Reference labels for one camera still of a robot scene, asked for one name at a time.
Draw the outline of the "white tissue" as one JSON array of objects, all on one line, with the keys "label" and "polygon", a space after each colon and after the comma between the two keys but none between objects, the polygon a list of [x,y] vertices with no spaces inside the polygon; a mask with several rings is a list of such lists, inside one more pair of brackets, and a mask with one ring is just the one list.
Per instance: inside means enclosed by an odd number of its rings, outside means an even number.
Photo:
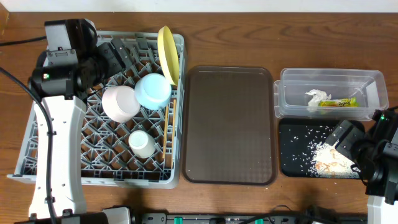
[{"label": "white tissue", "polygon": [[318,108],[318,105],[321,101],[330,100],[331,95],[328,95],[325,91],[312,89],[305,93],[308,96],[311,96],[312,99],[308,102],[307,110],[311,113],[315,112]]}]

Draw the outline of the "yellow green snack wrapper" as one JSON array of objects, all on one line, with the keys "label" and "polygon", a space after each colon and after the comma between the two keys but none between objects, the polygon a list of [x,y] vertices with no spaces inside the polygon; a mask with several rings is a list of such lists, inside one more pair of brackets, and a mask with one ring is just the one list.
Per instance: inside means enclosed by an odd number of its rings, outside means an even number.
[{"label": "yellow green snack wrapper", "polygon": [[318,104],[321,107],[358,107],[359,104],[356,101],[356,98],[344,98],[337,100],[322,100]]}]

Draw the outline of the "pink bowl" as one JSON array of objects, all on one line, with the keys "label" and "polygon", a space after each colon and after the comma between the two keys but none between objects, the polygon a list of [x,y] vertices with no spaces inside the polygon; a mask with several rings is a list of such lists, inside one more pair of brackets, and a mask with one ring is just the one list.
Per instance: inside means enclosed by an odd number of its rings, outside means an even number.
[{"label": "pink bowl", "polygon": [[107,88],[101,102],[106,115],[119,123],[131,120],[141,108],[134,89],[125,85]]}]

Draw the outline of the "white cup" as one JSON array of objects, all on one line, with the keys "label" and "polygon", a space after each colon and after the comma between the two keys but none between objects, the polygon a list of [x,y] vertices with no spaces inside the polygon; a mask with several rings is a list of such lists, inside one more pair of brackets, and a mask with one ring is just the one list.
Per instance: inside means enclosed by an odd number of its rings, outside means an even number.
[{"label": "white cup", "polygon": [[145,131],[137,130],[130,134],[128,143],[135,156],[146,159],[155,153],[155,140]]}]

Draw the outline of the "light blue bowl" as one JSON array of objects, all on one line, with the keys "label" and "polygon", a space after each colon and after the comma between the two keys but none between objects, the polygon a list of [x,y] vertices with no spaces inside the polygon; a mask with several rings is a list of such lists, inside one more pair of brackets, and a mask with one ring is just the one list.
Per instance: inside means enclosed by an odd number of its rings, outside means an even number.
[{"label": "light blue bowl", "polygon": [[158,73],[150,73],[135,85],[137,101],[149,110],[165,108],[171,99],[172,88],[169,81]]}]

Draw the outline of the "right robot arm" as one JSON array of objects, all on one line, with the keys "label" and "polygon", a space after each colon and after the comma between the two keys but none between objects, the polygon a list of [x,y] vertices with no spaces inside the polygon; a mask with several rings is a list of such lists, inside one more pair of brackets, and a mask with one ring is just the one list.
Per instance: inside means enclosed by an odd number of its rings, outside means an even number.
[{"label": "right robot arm", "polygon": [[368,195],[368,223],[397,223],[397,107],[376,110],[363,131],[343,120],[326,143],[353,162]]}]

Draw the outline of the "wooden chopstick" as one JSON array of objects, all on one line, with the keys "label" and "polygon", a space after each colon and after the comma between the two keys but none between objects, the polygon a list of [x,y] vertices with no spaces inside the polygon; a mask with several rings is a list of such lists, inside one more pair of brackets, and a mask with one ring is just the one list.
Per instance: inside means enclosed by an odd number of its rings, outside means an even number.
[{"label": "wooden chopstick", "polygon": [[174,138],[175,138],[175,117],[176,117],[176,109],[177,109],[177,100],[173,99],[173,117],[172,117],[172,148],[171,148],[171,166],[174,164],[173,153],[174,153]]},{"label": "wooden chopstick", "polygon": [[167,148],[167,129],[169,123],[169,105],[165,108],[165,119],[164,119],[164,140],[163,140],[163,150],[162,150],[162,158],[165,161],[166,157],[166,148]]}]

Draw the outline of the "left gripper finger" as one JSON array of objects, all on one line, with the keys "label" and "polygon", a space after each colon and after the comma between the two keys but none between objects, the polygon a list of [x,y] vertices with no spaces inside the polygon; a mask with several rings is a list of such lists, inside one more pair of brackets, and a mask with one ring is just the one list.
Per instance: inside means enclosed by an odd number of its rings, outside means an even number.
[{"label": "left gripper finger", "polygon": [[124,42],[121,39],[113,39],[111,41],[113,47],[116,49],[119,58],[124,64],[123,67],[131,67],[133,59],[129,53],[129,49],[125,46]]},{"label": "left gripper finger", "polygon": [[112,77],[113,75],[124,70],[124,62],[122,61],[118,51],[110,42],[99,45],[98,53],[104,58],[106,63],[106,77]]}]

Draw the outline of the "yellow plate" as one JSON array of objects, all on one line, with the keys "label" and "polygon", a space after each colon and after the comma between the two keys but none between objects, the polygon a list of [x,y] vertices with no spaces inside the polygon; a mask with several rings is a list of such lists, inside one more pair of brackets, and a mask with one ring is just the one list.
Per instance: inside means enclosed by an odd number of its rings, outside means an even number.
[{"label": "yellow plate", "polygon": [[167,26],[162,27],[158,32],[157,48],[165,78],[171,85],[177,86],[180,65],[173,34]]}]

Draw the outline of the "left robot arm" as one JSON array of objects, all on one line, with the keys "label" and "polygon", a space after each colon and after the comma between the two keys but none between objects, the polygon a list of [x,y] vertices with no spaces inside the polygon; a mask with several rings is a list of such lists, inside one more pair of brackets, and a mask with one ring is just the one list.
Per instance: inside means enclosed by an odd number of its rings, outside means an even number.
[{"label": "left robot arm", "polygon": [[88,19],[47,21],[47,50],[26,91],[38,127],[37,174],[29,223],[131,223],[129,207],[90,213],[81,183],[81,129],[90,88],[127,69],[126,51],[98,43]]}]

